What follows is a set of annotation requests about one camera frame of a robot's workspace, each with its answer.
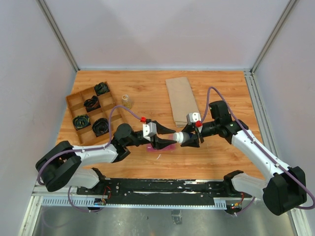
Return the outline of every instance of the white cylinder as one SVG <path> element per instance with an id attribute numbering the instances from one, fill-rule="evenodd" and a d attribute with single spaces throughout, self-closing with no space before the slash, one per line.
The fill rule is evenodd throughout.
<path id="1" fill-rule="evenodd" d="M 186 132 L 178 132 L 173 134 L 173 140 L 182 144 L 189 139 L 189 134 Z"/>

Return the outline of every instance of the pink object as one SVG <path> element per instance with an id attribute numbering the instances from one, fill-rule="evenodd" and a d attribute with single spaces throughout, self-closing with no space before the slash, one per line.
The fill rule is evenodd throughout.
<path id="1" fill-rule="evenodd" d="M 168 139 L 173 140 L 173 134 L 169 135 Z M 171 144 L 171 145 L 169 145 L 163 149 L 160 149 L 160 150 L 153 149 L 151 144 L 147 145 L 147 151 L 148 152 L 151 152 L 151 151 L 170 151 L 170 150 L 175 150 L 175 149 L 176 149 L 176 144 Z"/>

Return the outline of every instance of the metal floor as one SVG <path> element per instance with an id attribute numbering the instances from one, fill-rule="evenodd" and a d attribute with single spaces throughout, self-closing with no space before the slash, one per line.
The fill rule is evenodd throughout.
<path id="1" fill-rule="evenodd" d="M 294 236 L 288 214 L 275 216 L 261 202 L 232 217 L 223 210 L 184 209 L 182 224 L 171 209 L 105 208 L 81 213 L 64 206 L 42 206 L 33 236 Z M 43 218 L 50 226 L 44 226 Z"/>

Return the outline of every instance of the red cap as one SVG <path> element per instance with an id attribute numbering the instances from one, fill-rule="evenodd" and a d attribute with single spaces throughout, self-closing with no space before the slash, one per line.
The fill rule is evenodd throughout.
<path id="1" fill-rule="evenodd" d="M 140 122 L 145 123 L 146 122 L 146 118 L 145 117 L 141 117 Z"/>
<path id="2" fill-rule="evenodd" d="M 201 121 L 197 121 L 197 122 L 195 123 L 195 125 L 196 125 L 197 128 L 199 128 L 199 127 L 202 126 L 202 123 L 201 123 Z"/>

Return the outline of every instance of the wire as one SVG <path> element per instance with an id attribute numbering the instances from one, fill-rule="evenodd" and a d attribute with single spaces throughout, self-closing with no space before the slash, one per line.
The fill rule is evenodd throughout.
<path id="1" fill-rule="evenodd" d="M 103 203 L 105 203 L 105 199 L 104 199 L 104 195 L 105 195 L 105 193 L 106 193 L 106 188 L 108 188 L 109 189 L 109 195 L 108 195 L 108 197 L 107 197 L 107 199 L 110 199 L 110 197 L 112 196 L 112 190 L 111 190 L 111 188 L 110 187 L 108 187 L 108 186 L 106 186 L 105 187 L 105 190 L 104 190 L 104 193 L 103 193 L 103 196 L 102 196 L 102 202 Z"/>
<path id="2" fill-rule="evenodd" d="M 243 209 L 241 209 L 238 213 L 236 213 L 236 215 L 239 215 L 239 214 L 242 214 L 245 210 L 247 210 L 252 204 L 253 202 L 255 201 L 255 197 L 252 198 L 251 202 Z"/>
<path id="3" fill-rule="evenodd" d="M 101 208 L 101 209 L 99 209 L 99 210 L 84 210 L 84 209 L 81 209 L 81 208 L 75 206 L 75 205 L 73 204 L 71 198 L 70 198 L 71 187 L 72 187 L 72 186 L 70 186 L 69 189 L 68 189 L 68 201 L 69 201 L 70 205 L 71 205 L 73 208 L 77 209 L 77 210 L 80 211 L 80 212 L 86 212 L 86 213 L 99 212 L 99 211 L 101 211 L 101 210 L 104 209 L 104 207 L 103 207 L 103 208 Z"/>
<path id="4" fill-rule="evenodd" d="M 243 202 L 245 195 L 243 192 L 241 192 L 241 195 L 242 195 L 242 199 L 238 203 L 234 204 L 235 206 L 238 206 L 239 204 L 241 204 Z"/>
<path id="5" fill-rule="evenodd" d="M 108 123 L 110 124 L 111 123 L 111 118 L 112 118 L 112 114 L 114 112 L 114 110 L 116 108 L 123 108 L 125 109 L 126 111 L 128 111 L 129 113 L 131 113 L 134 117 L 136 117 L 137 119 L 141 119 L 139 116 L 137 116 L 135 113 L 133 113 L 130 109 L 122 106 L 122 105 L 117 105 L 115 106 L 112 111 L 110 112 L 109 114 L 109 121 Z M 71 149 L 71 150 L 65 150 L 65 151 L 61 151 L 59 153 L 57 153 L 56 155 L 52 156 L 50 159 L 48 159 L 45 164 L 40 168 L 40 170 L 38 171 L 38 175 L 37 175 L 37 182 L 40 184 L 40 185 L 45 185 L 40 177 L 41 175 L 43 174 L 43 171 L 44 169 L 49 165 L 49 163 L 51 163 L 53 160 L 55 160 L 57 157 L 60 157 L 61 155 L 64 155 L 64 154 L 67 154 L 67 153 L 71 153 L 71 152 L 82 152 L 82 151 L 94 151 L 94 150 L 100 150 L 100 149 L 104 149 L 104 148 L 107 148 L 109 145 L 110 145 L 110 142 L 112 140 L 112 128 L 111 128 L 111 125 L 109 125 L 109 141 L 108 143 L 105 145 L 105 146 L 101 146 L 101 147 L 89 147 L 89 148 L 80 148 L 80 149 Z"/>
<path id="6" fill-rule="evenodd" d="M 298 209 L 303 209 L 303 210 L 311 210 L 315 208 L 315 197 L 314 195 L 310 192 L 310 190 L 308 190 L 296 177 L 294 177 L 289 171 L 287 171 L 283 166 L 281 166 L 274 158 L 272 158 L 271 155 L 269 155 L 265 149 L 260 146 L 254 139 L 253 137 L 248 133 L 248 131 L 244 128 L 244 126 L 240 123 L 240 121 L 236 118 L 236 116 L 234 115 L 234 113 L 232 112 L 232 109 L 230 108 L 230 106 L 228 105 L 228 103 L 226 102 L 225 98 L 223 97 L 223 95 L 213 86 L 208 88 L 208 93 L 207 93 L 207 104 L 206 104 L 206 110 L 205 110 L 205 114 L 202 117 L 201 122 L 203 122 L 206 118 L 207 112 L 208 112 L 208 106 L 209 106 L 209 99 L 210 99 L 210 90 L 213 89 L 214 91 L 217 92 L 217 94 L 220 96 L 220 98 L 226 103 L 228 110 L 231 113 L 231 116 L 235 119 L 235 121 L 237 122 L 237 124 L 242 128 L 242 130 L 244 131 L 244 133 L 247 135 L 247 137 L 259 148 L 259 150 L 261 150 L 266 157 L 275 165 L 277 165 L 279 167 L 280 170 L 282 170 L 283 172 L 285 172 L 291 179 L 293 179 L 305 192 L 307 192 L 307 194 L 311 197 L 313 204 L 311 206 L 297 206 L 296 208 Z"/>
<path id="7" fill-rule="evenodd" d="M 98 136 L 108 133 L 108 126 L 109 126 L 108 120 L 106 118 L 99 118 L 92 125 L 92 130 L 95 133 L 95 135 L 98 137 Z"/>
<path id="8" fill-rule="evenodd" d="M 104 82 L 101 82 L 98 85 L 94 86 L 94 90 L 95 90 L 97 96 L 99 96 L 99 95 L 102 95 L 106 92 L 109 92 L 109 87 Z"/>
<path id="9" fill-rule="evenodd" d="M 91 124 L 88 115 L 77 116 L 73 119 L 72 123 L 76 130 L 83 129 Z"/>
<path id="10" fill-rule="evenodd" d="M 98 97 L 95 95 L 92 98 L 85 100 L 83 105 L 85 106 L 87 112 L 91 112 L 100 108 Z"/>

